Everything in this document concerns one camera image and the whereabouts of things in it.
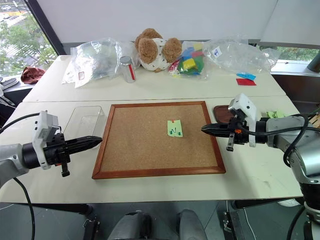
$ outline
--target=clear plastic container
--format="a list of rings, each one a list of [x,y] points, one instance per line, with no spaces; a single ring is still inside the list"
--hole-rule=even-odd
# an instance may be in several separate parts
[[[63,132],[66,140],[96,136],[104,134],[107,116],[100,106],[78,106],[73,109],[72,115]]]

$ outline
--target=white table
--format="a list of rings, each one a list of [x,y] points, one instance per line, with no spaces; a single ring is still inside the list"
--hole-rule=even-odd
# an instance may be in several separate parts
[[[248,97],[285,96],[285,92],[269,73],[256,75],[257,86],[239,86],[235,74],[213,68],[208,80],[174,78],[166,71],[154,73],[142,67],[136,71],[137,81],[125,82],[122,76],[101,78],[82,87],[61,84],[70,62],[68,55],[59,56],[24,102],[118,101],[162,99],[234,98],[239,93]]]
[[[205,100],[211,121],[215,122],[212,107],[227,105],[233,97],[180,101]],[[298,112],[285,95],[256,96],[251,97],[251,100],[261,113],[280,110],[289,115]],[[171,101],[135,100],[130,103]],[[9,122],[30,113],[48,110],[50,114],[58,116],[59,124],[64,129],[74,107],[101,106],[104,113],[108,114],[111,104],[119,103],[128,101],[23,102],[17,107]],[[5,130],[0,135],[0,144],[30,142],[34,121],[35,118],[25,119]],[[217,138],[217,141],[226,168],[225,174],[93,180],[91,176],[98,154],[96,148],[71,155],[69,164],[71,174],[68,177],[61,177],[60,167],[52,167],[49,170],[32,169],[29,174],[20,176],[19,179],[25,184],[33,203],[47,204],[243,200],[291,198],[302,195],[291,169],[283,163],[283,153],[280,150],[262,144],[253,148],[247,144],[235,145],[234,152],[228,152],[226,151],[228,139]],[[17,183],[10,180],[0,189],[0,202],[25,203],[26,198]]]

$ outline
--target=window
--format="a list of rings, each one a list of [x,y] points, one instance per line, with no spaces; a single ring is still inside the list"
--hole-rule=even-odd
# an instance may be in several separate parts
[[[319,53],[319,49],[298,48],[298,47],[283,47],[283,46],[258,46],[262,49],[275,49],[281,52],[280,60],[294,60],[311,62],[312,59]]]
[[[24,0],[0,0],[0,77],[47,70],[57,54]]]

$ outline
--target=metal can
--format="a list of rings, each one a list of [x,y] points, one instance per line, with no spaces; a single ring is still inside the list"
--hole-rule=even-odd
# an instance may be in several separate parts
[[[130,56],[120,57],[121,71],[124,75],[124,79],[127,83],[133,83],[136,81],[135,69]]]

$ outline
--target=cork board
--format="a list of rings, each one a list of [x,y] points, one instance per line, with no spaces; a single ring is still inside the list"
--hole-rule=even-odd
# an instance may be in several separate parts
[[[168,136],[180,120],[183,137]],[[205,101],[111,105],[93,179],[226,172]]]

